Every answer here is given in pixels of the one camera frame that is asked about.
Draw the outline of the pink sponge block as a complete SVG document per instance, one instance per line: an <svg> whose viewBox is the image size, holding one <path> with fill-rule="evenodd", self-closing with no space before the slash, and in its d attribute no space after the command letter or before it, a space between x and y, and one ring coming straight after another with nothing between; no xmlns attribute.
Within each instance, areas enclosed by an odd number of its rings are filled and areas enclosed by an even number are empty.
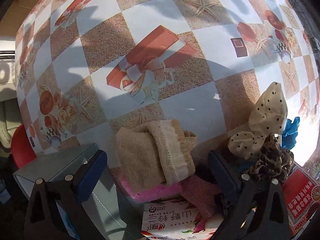
<svg viewBox="0 0 320 240"><path fill-rule="evenodd" d="M130 197L139 203L151 202L154 200L171 197L182 192L182 187L179 183L173 184L171 186L158 185L153 189L138 193L133 193L125 177L121 179L120 183L124 190L130 195Z"/></svg>

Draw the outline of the cream polka dot scarf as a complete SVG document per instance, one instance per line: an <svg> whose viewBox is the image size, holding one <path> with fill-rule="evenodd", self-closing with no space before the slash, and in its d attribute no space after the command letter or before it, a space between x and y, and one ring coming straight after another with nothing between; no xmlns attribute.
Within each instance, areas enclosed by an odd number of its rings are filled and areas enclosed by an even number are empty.
<svg viewBox="0 0 320 240"><path fill-rule="evenodd" d="M238 132L228 142L229 151L241 159L251 159L259 153L266 138L281 135L287 122L287 104L281 84L273 82L261 94L249 116L248 131Z"/></svg>

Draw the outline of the dusty pink knitted cloth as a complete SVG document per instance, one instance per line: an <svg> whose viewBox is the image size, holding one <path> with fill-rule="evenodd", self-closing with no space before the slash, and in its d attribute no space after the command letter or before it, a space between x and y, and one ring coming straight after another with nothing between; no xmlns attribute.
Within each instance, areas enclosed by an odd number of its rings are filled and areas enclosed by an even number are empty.
<svg viewBox="0 0 320 240"><path fill-rule="evenodd" d="M181 196L193 204L205 217L211 217L216 213L214 196L220 194L221 189L196 175L189 176L179 182Z"/></svg>

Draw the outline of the white cardboard storage box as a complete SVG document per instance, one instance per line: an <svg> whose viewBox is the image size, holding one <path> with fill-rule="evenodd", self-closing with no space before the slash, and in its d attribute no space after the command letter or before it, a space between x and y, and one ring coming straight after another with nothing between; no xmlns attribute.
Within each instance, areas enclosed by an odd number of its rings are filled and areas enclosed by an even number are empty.
<svg viewBox="0 0 320 240"><path fill-rule="evenodd" d="M97 150L101 150L97 144L88 144L37 157L16 171L14 178L29 201L37 179L43 178L46 182L58 181L68 174L75 174L81 165L89 162ZM70 236L80 239L61 203L57 201L56 204ZM120 194L107 166L82 207L104 239L141 238L142 219L129 200Z"/></svg>

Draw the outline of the leopard print scrunchie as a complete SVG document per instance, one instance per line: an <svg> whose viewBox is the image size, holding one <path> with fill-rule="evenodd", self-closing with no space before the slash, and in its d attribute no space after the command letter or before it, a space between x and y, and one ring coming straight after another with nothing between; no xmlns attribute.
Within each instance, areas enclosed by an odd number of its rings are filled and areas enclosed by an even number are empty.
<svg viewBox="0 0 320 240"><path fill-rule="evenodd" d="M281 147L274 133L265 139L258 157L255 164L245 171L255 181L276 179L283 184L295 164L293 153Z"/></svg>

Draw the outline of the green leather sofa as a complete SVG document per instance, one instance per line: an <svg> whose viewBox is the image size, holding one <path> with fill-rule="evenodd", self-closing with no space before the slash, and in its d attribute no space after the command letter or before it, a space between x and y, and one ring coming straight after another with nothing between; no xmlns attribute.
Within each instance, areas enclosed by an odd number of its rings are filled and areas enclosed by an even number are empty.
<svg viewBox="0 0 320 240"><path fill-rule="evenodd" d="M8 151L11 147L12 136L22 124L22 118L17 99L1 101L1 147Z"/></svg>

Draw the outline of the beige towel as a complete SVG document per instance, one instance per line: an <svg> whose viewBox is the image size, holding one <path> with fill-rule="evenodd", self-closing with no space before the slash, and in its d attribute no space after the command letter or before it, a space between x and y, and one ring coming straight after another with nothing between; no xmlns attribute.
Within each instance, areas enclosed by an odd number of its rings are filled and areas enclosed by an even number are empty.
<svg viewBox="0 0 320 240"><path fill-rule="evenodd" d="M171 186L195 173L197 136L176 119L122 127L115 136L121 167L133 193Z"/></svg>

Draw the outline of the red printed box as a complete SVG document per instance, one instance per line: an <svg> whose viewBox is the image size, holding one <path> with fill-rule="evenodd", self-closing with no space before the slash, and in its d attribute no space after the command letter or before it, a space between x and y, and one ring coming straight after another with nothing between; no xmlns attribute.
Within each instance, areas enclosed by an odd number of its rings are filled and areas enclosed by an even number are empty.
<svg viewBox="0 0 320 240"><path fill-rule="evenodd" d="M296 165L281 187L287 207L290 236L293 237L319 207L319 182Z"/></svg>

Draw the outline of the red plastic chair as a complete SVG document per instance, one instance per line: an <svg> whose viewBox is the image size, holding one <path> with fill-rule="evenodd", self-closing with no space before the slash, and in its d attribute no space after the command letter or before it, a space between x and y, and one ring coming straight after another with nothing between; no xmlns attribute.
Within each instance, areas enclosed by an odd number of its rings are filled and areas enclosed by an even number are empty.
<svg viewBox="0 0 320 240"><path fill-rule="evenodd" d="M23 124L13 133L11 155L18 168L24 167L36 158Z"/></svg>

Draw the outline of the floral tissue pack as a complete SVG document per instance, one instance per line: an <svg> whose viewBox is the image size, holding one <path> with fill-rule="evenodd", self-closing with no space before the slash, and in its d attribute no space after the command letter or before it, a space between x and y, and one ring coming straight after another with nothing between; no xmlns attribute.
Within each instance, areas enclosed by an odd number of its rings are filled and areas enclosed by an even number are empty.
<svg viewBox="0 0 320 240"><path fill-rule="evenodd" d="M219 213L204 217L188 201L147 203L141 234L148 239L210 239L222 221Z"/></svg>

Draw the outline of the checkered patterned tablecloth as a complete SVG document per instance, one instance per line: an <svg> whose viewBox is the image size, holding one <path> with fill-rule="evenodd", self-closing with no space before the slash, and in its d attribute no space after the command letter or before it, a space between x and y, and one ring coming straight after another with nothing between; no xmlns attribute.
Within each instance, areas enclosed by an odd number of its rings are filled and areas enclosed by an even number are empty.
<svg viewBox="0 0 320 240"><path fill-rule="evenodd" d="M281 84L304 165L319 130L319 77L288 0L40 0L16 35L17 98L35 154L95 143L119 166L121 127L177 119L210 150L246 129Z"/></svg>

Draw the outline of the blue plastic glove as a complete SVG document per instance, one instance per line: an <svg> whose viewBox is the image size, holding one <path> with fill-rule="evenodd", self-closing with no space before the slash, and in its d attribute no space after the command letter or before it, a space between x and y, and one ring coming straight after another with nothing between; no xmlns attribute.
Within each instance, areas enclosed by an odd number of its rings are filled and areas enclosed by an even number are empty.
<svg viewBox="0 0 320 240"><path fill-rule="evenodd" d="M292 121L287 119L286 127L281 135L281 146L282 148L293 149L296 145L296 138L298 136L298 128L300 124L300 117L297 116Z"/></svg>

